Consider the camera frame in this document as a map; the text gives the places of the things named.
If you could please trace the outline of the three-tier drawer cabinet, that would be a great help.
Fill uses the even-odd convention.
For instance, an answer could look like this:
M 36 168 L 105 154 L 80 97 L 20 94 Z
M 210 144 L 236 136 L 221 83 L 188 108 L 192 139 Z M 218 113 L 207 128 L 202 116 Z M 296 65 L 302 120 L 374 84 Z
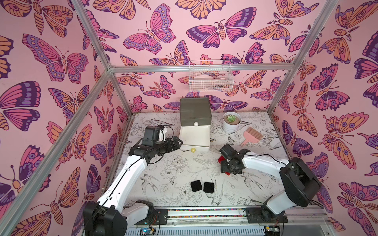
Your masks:
M 181 149 L 192 152 L 209 151 L 212 113 L 209 99 L 182 98 L 180 100 Z

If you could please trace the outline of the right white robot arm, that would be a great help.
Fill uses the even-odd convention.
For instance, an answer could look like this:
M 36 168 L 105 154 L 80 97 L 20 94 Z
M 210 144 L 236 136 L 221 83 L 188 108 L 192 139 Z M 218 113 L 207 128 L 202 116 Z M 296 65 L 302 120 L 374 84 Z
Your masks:
M 241 175 L 243 170 L 253 169 L 281 180 L 284 190 L 268 198 L 260 208 L 260 215 L 266 221 L 276 218 L 291 207 L 307 207 L 322 187 L 315 174 L 300 158 L 278 159 L 248 149 L 237 151 L 230 145 L 223 146 L 219 153 L 222 173 Z

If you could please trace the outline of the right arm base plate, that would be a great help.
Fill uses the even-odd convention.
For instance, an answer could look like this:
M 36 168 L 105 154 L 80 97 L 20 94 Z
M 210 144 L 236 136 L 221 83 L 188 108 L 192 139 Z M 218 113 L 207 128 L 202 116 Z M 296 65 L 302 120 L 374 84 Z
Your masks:
M 275 215 L 269 210 L 261 207 L 247 207 L 245 208 L 244 215 L 249 224 L 288 223 L 288 219 L 284 211 L 278 215 Z

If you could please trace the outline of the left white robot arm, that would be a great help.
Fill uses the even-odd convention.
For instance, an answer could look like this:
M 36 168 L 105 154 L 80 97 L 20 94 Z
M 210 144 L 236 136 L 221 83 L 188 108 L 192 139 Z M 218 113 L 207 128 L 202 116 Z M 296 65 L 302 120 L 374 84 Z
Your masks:
M 88 203 L 83 210 L 86 236 L 124 236 L 128 227 L 136 223 L 152 225 L 158 214 L 153 203 L 138 200 L 126 207 L 126 200 L 141 173 L 151 160 L 179 150 L 183 144 L 177 136 L 166 137 L 167 129 L 161 125 L 148 126 L 144 136 L 130 148 L 121 172 L 95 203 Z

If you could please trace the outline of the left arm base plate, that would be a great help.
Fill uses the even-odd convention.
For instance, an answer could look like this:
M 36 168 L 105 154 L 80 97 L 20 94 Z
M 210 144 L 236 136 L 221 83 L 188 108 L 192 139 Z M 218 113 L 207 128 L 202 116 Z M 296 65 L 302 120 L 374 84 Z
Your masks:
M 166 225 L 168 221 L 168 209 L 161 208 L 155 209 L 150 213 L 147 218 L 140 221 L 139 225 L 152 226 L 152 225 Z

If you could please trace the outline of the black brooch box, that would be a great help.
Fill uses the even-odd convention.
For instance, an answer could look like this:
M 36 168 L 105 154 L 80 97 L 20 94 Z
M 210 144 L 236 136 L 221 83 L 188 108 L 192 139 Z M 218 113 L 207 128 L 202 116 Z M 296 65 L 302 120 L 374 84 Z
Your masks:
M 192 192 L 198 192 L 198 191 L 201 191 L 203 189 L 200 180 L 196 180 L 196 181 L 191 182 L 190 186 L 191 186 Z
M 215 191 L 215 184 L 211 182 L 205 182 L 203 185 L 203 191 L 205 193 L 213 194 Z

